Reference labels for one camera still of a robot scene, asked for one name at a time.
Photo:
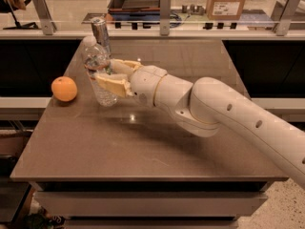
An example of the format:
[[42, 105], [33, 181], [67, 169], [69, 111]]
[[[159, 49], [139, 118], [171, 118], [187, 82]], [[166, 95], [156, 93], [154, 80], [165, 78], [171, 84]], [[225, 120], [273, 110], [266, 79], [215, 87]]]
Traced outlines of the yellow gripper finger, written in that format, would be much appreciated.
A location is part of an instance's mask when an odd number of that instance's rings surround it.
[[125, 74], [127, 77], [133, 75], [135, 71], [142, 67], [142, 64], [138, 61], [112, 59], [112, 69], [116, 73]]
[[124, 73], [97, 73], [95, 79], [101, 88], [113, 94], [124, 98], [133, 96], [131, 82]]

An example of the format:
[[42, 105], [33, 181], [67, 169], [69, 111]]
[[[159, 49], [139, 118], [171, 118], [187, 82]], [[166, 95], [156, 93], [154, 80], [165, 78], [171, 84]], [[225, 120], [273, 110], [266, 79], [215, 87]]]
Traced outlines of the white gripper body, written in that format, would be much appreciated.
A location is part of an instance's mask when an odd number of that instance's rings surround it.
[[134, 99], [141, 105], [152, 107], [157, 85], [166, 74], [166, 70], [156, 66], [143, 66], [135, 71], [131, 77]]

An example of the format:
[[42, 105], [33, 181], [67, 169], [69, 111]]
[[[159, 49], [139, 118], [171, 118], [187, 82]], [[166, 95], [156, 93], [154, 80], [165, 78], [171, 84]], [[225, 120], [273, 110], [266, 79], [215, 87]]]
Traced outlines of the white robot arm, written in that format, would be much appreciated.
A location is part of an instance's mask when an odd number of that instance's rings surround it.
[[305, 188], [305, 133], [227, 84], [211, 77], [192, 83], [156, 66], [122, 60], [94, 77], [102, 89], [159, 108], [194, 135], [210, 137], [227, 126]]

